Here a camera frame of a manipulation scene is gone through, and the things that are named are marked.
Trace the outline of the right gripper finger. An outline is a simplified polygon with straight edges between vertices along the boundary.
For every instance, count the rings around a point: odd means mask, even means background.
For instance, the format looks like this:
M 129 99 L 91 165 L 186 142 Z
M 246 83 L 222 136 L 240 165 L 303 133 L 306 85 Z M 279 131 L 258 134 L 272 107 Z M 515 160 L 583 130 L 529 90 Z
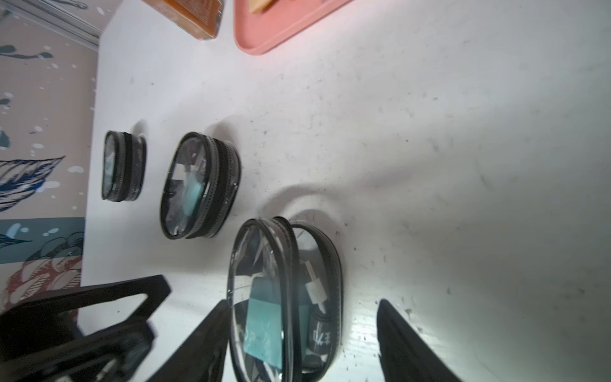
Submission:
M 376 325 L 386 381 L 460 381 L 386 299 L 380 300 Z
M 229 335 L 230 308 L 221 300 L 149 381 L 222 381 Z

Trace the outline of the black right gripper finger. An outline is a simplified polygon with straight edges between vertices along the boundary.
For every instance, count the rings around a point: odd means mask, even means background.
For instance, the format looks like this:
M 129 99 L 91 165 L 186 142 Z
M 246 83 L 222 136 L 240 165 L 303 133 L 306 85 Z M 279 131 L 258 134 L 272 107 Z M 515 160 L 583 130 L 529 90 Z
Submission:
M 145 321 L 125 322 L 65 344 L 1 361 L 2 381 L 129 381 L 152 350 Z
M 146 299 L 128 319 L 147 320 L 170 292 L 166 278 L 154 275 L 37 294 L 1 314 L 1 360 L 10 361 L 84 337 L 72 317 L 80 308 L 144 294 Z

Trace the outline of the teal charger plug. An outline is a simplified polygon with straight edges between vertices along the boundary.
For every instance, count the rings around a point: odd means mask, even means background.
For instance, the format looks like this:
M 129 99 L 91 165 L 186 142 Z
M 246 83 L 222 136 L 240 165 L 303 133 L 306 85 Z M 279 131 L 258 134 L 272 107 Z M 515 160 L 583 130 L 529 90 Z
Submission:
M 280 286 L 266 277 L 252 280 L 243 349 L 278 370 L 283 369 L 283 322 Z
M 189 175 L 186 178 L 181 195 L 181 211 L 185 216 L 192 216 L 200 200 L 202 189 L 202 183 L 196 175 Z

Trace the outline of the clear pouch black zipper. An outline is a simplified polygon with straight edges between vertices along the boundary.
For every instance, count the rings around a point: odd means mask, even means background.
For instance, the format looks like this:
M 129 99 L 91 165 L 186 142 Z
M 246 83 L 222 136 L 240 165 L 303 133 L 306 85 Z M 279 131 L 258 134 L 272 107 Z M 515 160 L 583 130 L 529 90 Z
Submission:
M 101 197 L 110 202 L 133 202 L 141 193 L 146 170 L 143 135 L 108 131 L 103 149 Z

